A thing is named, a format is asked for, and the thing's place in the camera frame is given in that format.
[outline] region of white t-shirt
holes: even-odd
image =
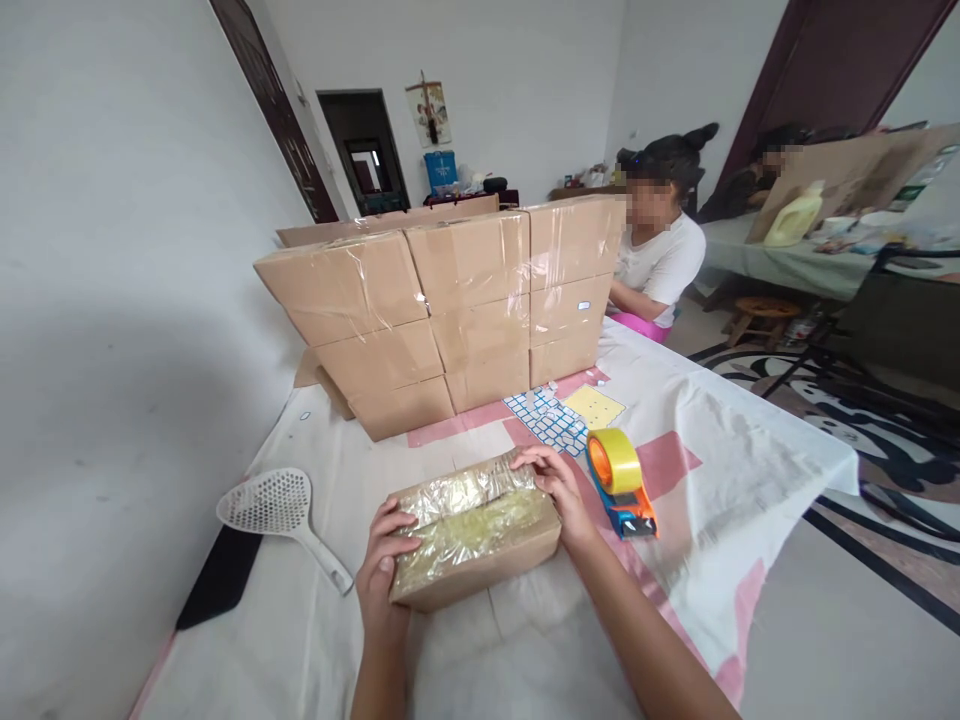
[[[672,327],[680,293],[693,282],[703,264],[707,249],[703,230],[681,213],[676,222],[643,245],[634,247],[632,234],[631,228],[623,234],[613,276],[631,290],[669,305],[654,322],[662,328]]]

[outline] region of wooden stool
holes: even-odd
[[[780,344],[791,318],[800,314],[798,306],[776,298],[739,298],[736,306],[739,315],[730,319],[725,330],[730,333],[727,347],[735,346],[744,335],[766,335],[767,352],[773,352]],[[766,327],[751,329],[750,324],[757,318]]]

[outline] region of yellow sticker sheet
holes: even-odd
[[[595,387],[584,385],[563,404],[583,418],[590,430],[609,427],[616,417],[626,408],[616,400],[611,400]]]

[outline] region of yellow tape roll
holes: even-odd
[[[590,467],[608,494],[630,493],[643,485],[640,458],[623,430],[591,430],[587,433],[587,456]]]

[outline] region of blue sticker sheet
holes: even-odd
[[[576,412],[553,396],[552,390],[539,387],[503,401],[544,445],[573,457],[586,449],[587,426]]]

